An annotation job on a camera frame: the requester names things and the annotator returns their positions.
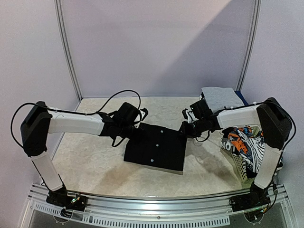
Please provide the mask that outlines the grey tank top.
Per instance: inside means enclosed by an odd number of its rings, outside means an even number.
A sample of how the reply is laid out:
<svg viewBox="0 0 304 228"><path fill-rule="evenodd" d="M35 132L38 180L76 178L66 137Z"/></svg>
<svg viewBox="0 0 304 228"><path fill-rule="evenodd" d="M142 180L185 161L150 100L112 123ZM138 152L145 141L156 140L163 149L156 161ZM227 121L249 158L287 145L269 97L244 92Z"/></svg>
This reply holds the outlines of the grey tank top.
<svg viewBox="0 0 304 228"><path fill-rule="evenodd" d="M213 113L225 107L240 107L244 103L232 88L202 87L201 88L208 107Z"/></svg>

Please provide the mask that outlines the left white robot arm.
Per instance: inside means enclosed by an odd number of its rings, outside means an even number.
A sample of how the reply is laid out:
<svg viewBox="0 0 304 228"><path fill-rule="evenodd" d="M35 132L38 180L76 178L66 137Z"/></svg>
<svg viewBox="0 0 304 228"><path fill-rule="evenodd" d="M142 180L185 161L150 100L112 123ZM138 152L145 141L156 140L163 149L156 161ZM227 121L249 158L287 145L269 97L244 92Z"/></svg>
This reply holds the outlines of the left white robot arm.
<svg viewBox="0 0 304 228"><path fill-rule="evenodd" d="M52 198L60 206L67 206L71 197L63 190L64 184L47 154L47 139L54 133L82 133L99 137L131 139L138 133L136 127L148 110L139 109L130 103L112 113L79 113L58 110L46 106L44 102L33 105L20 126L22 148L31 159L46 187L52 191Z"/></svg>

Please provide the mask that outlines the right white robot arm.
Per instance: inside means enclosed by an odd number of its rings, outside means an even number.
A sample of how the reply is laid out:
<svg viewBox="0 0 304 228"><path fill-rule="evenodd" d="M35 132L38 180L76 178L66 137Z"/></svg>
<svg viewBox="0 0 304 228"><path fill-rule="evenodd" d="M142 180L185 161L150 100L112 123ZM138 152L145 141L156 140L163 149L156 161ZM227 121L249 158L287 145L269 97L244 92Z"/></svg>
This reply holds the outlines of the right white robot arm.
<svg viewBox="0 0 304 228"><path fill-rule="evenodd" d="M205 99L184 109L181 133L188 138L221 130L256 173L254 186L266 189L281 163L282 153L296 133L290 114L273 97L239 107L212 111Z"/></svg>

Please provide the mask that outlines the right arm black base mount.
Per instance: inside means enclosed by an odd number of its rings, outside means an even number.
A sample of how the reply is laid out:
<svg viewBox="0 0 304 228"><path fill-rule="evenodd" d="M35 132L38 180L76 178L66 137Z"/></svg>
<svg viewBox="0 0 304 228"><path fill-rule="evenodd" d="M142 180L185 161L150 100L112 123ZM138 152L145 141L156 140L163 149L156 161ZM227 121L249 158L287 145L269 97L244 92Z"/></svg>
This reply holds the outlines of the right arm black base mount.
<svg viewBox="0 0 304 228"><path fill-rule="evenodd" d="M252 183L249 193L233 196L229 199L228 203L232 207L233 212L255 208L259 209L262 206L266 206L261 209L261 213L266 213L275 204L278 194L277 185L272 183L270 186L273 187L273 193L275 195L273 202L271 202L268 195L269 186L262 189L255 183Z"/></svg>

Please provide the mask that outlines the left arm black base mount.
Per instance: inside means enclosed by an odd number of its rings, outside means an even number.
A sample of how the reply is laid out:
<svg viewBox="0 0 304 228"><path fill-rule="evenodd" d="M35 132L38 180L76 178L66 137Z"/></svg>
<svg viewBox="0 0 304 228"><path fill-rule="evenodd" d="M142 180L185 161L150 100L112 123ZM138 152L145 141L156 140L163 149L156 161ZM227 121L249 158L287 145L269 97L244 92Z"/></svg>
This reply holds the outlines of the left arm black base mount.
<svg viewBox="0 0 304 228"><path fill-rule="evenodd" d="M65 208L67 210L84 211L87 205L88 198L81 194L68 195L65 185L56 190L49 191L46 202L55 206Z"/></svg>

